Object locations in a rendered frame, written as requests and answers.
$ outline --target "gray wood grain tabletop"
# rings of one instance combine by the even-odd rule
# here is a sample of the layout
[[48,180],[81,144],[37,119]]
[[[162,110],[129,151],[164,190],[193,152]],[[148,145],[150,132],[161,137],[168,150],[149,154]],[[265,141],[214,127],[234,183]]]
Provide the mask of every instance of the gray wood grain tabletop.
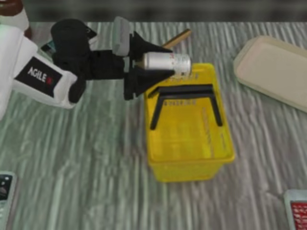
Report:
[[[111,48],[112,23],[88,23],[95,49]],[[123,82],[88,84],[72,110],[13,93],[0,122],[0,167],[21,179],[13,230],[287,230],[283,193],[307,188],[307,114],[240,85],[233,59],[271,35],[307,48],[307,23],[132,23],[163,44],[215,65],[236,160],[209,181],[163,184],[147,165],[143,100]],[[52,23],[32,23],[33,40]]]

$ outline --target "wooden stick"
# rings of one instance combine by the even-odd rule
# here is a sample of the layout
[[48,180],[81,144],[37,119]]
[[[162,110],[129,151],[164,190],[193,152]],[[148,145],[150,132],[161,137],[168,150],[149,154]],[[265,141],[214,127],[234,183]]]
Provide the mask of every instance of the wooden stick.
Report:
[[166,42],[164,45],[162,45],[162,47],[170,49],[179,44],[180,42],[182,42],[183,40],[185,40],[187,37],[189,37],[191,33],[192,31],[190,29],[186,29],[185,31],[181,32],[180,34],[178,34],[177,36],[173,37],[171,40]]

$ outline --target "dark wall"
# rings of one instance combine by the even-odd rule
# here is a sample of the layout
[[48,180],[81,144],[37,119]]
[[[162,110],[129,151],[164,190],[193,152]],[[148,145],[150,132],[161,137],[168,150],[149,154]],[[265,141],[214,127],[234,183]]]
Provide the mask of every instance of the dark wall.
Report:
[[307,0],[24,0],[30,21],[307,21]]

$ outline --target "can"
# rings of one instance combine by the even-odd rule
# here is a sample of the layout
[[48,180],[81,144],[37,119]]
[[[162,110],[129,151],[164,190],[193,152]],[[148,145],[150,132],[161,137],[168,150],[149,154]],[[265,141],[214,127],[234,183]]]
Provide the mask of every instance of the can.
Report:
[[174,70],[175,75],[186,77],[191,74],[191,58],[187,54],[157,53],[144,54],[143,67],[147,70]]
[[21,0],[0,0],[0,23],[15,26],[31,39],[32,31]]

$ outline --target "yellow box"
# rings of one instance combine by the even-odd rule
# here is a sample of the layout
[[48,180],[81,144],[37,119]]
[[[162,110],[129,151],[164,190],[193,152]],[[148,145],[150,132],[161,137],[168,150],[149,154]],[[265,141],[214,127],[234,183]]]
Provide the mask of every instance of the yellow box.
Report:
[[[209,98],[165,100],[154,130],[151,120],[159,94],[149,97],[157,87],[212,84],[222,119],[215,120]],[[145,94],[145,122],[148,162],[161,182],[207,180],[235,158],[235,151],[223,108],[214,67],[194,64],[188,78],[169,78]]]

